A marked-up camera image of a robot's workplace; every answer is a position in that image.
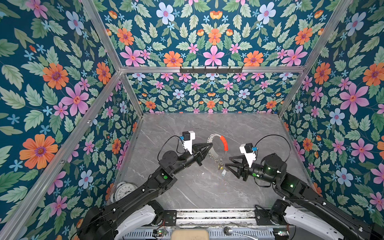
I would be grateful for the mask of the metal keyring with red grip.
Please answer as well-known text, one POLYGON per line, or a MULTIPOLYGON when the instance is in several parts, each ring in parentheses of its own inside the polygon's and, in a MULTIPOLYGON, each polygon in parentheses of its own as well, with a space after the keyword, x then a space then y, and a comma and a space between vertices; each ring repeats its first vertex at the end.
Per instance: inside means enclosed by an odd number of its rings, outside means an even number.
POLYGON ((208 137, 207 143, 213 144, 213 147, 209 150, 209 157, 217 164, 218 170, 223 170, 224 160, 229 150, 226 138, 213 133, 208 137))

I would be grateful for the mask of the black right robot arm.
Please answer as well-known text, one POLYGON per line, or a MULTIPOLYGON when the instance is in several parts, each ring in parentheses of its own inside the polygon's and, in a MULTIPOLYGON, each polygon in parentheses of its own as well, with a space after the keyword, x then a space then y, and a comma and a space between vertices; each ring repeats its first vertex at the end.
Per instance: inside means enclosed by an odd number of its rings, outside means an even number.
POLYGON ((287 163, 273 153, 263 158, 261 164, 249 164, 246 156, 230 157, 225 164, 238 179, 249 177, 271 184, 275 193, 286 201, 297 204, 315 214, 338 231, 345 240, 382 240, 384 228, 378 224, 366 224, 321 197, 308 184, 287 173, 287 163))

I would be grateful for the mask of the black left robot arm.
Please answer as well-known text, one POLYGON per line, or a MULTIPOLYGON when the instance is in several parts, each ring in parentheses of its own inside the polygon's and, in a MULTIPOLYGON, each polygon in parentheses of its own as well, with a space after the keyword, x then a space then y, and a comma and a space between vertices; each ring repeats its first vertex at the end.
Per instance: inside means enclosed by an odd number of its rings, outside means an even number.
POLYGON ((175 151, 165 152, 160 166, 144 184, 102 209, 88 210, 77 237, 80 240, 121 240, 137 228, 159 222, 164 210, 155 199, 176 183, 177 173, 194 163, 201 165, 212 147, 213 143, 193 144, 191 151, 181 155, 175 151))

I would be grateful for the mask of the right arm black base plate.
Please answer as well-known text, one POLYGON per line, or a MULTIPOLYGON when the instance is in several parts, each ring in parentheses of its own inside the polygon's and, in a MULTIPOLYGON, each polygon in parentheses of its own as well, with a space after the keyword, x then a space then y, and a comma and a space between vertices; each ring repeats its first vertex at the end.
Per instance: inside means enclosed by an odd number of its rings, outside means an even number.
POLYGON ((286 222, 282 214, 276 212, 274 209, 266 210, 260 206, 255 206, 255 219, 258 226, 267 225, 285 225, 286 222))

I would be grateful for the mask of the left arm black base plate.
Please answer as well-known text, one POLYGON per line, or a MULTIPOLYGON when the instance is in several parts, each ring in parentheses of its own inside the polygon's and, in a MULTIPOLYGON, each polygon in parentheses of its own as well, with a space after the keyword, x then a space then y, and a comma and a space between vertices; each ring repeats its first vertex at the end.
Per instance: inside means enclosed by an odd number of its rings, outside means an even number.
POLYGON ((156 213, 156 216, 152 222, 153 226, 175 226, 177 222, 178 211, 176 210, 164 210, 156 213))

